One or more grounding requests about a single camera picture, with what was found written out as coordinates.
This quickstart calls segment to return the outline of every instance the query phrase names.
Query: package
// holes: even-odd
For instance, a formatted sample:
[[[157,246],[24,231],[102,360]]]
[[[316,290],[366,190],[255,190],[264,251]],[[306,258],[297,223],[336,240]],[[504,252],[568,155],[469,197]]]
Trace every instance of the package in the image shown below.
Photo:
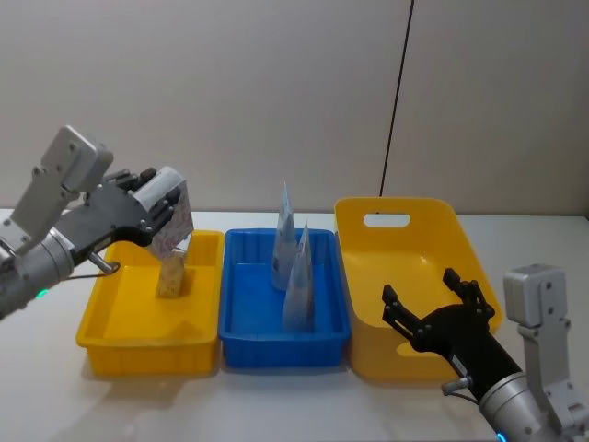
[[[314,328],[313,263],[309,230],[305,224],[284,298],[283,329],[286,332],[312,332]]]
[[[176,188],[180,189],[180,197],[174,209],[174,215],[156,233],[151,245],[147,248],[160,261],[170,256],[178,244],[194,229],[186,180],[175,169],[164,166],[134,195],[144,209],[150,211],[162,195]]]
[[[180,297],[186,251],[173,250],[162,260],[157,281],[157,297]]]
[[[296,231],[293,209],[288,200],[286,183],[284,184],[283,201],[278,214],[278,226],[274,236],[272,253],[272,285],[278,290],[286,290],[290,278],[293,261],[296,255]]]

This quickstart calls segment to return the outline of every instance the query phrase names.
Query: beige block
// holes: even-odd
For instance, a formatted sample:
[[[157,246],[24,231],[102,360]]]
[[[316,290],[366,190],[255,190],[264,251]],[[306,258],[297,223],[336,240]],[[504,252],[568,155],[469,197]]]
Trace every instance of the beige block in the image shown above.
[[[157,297],[179,297],[181,295],[180,288],[184,276],[185,257],[185,251],[173,250],[172,254],[162,261],[157,282]]]

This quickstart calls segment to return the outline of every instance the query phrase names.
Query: green led light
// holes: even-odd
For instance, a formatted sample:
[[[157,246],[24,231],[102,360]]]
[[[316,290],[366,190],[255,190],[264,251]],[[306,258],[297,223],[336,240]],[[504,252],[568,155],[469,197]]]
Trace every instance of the green led light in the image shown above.
[[[37,294],[37,299],[41,299],[42,297],[44,297],[45,295],[47,295],[47,292],[49,292],[49,288],[43,288],[38,294]]]

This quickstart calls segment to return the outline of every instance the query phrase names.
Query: basket handle hole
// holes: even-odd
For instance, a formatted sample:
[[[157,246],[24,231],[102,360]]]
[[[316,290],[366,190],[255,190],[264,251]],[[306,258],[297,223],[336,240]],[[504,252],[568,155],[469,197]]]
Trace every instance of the basket handle hole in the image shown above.
[[[364,225],[367,227],[406,227],[411,217],[407,214],[366,214]]]

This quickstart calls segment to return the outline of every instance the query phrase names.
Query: white wall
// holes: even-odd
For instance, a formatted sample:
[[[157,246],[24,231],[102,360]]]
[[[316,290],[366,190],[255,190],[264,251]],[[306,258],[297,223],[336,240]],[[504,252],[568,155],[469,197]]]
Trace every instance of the white wall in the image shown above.
[[[0,205],[64,123],[115,166],[169,164],[198,208],[377,194],[409,0],[9,0]]]
[[[7,0],[0,206],[64,123],[196,208],[379,192],[410,0]],[[416,0],[384,195],[589,213],[589,2]]]
[[[589,2],[415,2],[385,195],[589,213]]]

